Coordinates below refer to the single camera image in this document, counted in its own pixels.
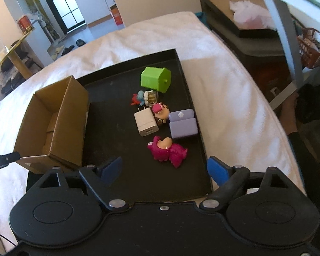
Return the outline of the magenta bear figurine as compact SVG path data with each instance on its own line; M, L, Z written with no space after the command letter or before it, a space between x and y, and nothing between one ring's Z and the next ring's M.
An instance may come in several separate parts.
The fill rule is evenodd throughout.
M155 136L151 142L147 144L153 158L159 162L169 161L175 168L180 167L183 160L187 158L187 148L183 148L178 143L174 143L172 138L166 137L162 139Z

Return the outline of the white USB charger plug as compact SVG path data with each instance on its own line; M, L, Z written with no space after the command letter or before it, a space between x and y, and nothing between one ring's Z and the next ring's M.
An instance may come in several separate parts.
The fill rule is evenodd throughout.
M140 136L147 136L159 130L150 108L145 108L134 113L134 118Z

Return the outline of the lilac toy armchair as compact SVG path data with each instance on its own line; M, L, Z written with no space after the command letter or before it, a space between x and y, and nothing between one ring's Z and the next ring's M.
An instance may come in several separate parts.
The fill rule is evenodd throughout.
M198 125L193 109L179 110L169 114L169 128L173 139L198 134Z

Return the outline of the brown girl figurine pink hat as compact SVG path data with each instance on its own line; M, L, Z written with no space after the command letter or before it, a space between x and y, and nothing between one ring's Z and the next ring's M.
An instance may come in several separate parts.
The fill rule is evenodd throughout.
M167 105L161 102L155 103L151 110L158 126L167 123L170 114L170 110Z

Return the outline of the white fluffy blanket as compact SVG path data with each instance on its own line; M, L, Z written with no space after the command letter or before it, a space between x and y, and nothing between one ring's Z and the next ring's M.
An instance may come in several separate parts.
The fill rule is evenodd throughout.
M45 67L0 102L0 153L14 147L32 94L147 54L175 49L207 154L252 171L278 167L298 188L302 175L284 130L253 78L191 12L142 21L91 41Z

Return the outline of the brown cardboard box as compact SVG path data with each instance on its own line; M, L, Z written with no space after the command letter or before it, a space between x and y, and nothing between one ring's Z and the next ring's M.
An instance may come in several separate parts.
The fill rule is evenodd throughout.
M88 109L88 92L73 76L36 91L16 138L17 163L35 174L80 168Z

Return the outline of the black shallow tray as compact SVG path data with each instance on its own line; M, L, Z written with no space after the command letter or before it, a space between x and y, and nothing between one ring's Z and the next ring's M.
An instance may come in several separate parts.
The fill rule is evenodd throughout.
M156 107L132 101L147 68L171 72L170 87ZM102 173L111 199L128 204L182 202L211 192L198 126L182 138L170 130L167 115L193 107L175 50L129 60L78 81L89 98L82 163Z

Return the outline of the small blue red figurine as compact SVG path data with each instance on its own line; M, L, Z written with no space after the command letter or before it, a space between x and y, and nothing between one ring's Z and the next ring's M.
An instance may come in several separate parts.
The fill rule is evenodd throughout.
M137 94L133 94L131 105L144 106L144 91L140 90Z

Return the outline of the small gold clear toy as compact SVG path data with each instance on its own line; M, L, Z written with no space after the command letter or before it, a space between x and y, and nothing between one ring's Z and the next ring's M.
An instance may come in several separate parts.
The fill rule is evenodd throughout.
M155 90L149 90L144 92L144 104L152 107L158 102L158 92Z

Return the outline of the green toy house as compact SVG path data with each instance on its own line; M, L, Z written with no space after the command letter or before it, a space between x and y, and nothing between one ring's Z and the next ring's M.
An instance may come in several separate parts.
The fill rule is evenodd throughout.
M171 78L172 74L168 68L146 67L140 75L140 85L165 93L170 87Z

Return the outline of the gold round side table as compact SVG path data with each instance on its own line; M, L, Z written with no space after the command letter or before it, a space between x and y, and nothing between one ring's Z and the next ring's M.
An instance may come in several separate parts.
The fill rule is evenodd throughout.
M26 35L23 35L21 39L17 41L15 45L13 45L11 48L7 48L7 54L3 58L3 60L0 62L0 66L2 63L9 58L10 61L13 63L13 65L16 67L18 72L23 76L24 79L28 79L33 76L32 72L28 69L28 67L25 65L25 63L20 59L19 55L15 51L16 48L32 33L32 31L28 32Z

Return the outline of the black slipper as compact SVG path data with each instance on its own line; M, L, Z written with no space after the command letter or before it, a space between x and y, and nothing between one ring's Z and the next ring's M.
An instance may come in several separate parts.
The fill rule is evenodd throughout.
M81 47L81 46L83 46L83 45L85 45L85 44L86 44L86 42L83 41L82 39L78 39L78 40L76 41L76 45L77 45L78 47Z
M62 52L62 55L66 55L68 53L70 53L72 50L74 49L74 45L71 45L69 47L66 47L63 52Z

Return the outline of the red tin can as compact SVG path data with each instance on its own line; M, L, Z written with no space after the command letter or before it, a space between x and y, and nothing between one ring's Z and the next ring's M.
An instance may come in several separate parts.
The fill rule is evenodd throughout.
M26 35L28 32L34 29L27 15L23 15L20 19L18 19L17 24L24 35Z

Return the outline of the brown wicker basket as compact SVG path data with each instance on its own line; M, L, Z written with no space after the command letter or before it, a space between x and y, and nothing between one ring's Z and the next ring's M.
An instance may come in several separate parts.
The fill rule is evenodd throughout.
M297 37L301 62L304 67L313 69L320 66L320 31L303 28Z

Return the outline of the white plastic bag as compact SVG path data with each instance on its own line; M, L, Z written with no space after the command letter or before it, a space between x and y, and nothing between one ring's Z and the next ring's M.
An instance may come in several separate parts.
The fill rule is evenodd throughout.
M271 29L276 30L270 12L250 1L229 2L233 11L233 22L241 29Z

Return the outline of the orange cardboard box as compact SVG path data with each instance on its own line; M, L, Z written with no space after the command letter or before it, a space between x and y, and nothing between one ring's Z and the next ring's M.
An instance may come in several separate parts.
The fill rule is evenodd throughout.
M111 13L111 16L113 17L116 25L123 25L123 20L122 20L122 17L120 15L120 12L118 10L118 7L117 5L113 5L111 8L110 8L110 13Z

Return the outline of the black tray with cardboard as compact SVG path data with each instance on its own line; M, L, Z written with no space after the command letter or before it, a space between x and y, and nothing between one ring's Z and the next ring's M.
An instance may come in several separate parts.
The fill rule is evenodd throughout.
M276 26L263 0L202 0L213 17L240 38L277 37Z

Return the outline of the white kitchen cabinet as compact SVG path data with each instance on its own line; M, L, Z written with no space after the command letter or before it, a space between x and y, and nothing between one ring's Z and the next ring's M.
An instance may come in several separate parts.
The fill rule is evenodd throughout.
M111 19L114 0L75 0L87 26L92 27Z

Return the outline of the grey white frame leg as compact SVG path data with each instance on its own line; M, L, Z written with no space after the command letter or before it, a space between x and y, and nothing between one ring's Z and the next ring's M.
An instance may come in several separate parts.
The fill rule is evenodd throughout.
M294 0L263 0L277 28L292 82L269 104L276 109L295 90L304 85L300 48L288 6Z

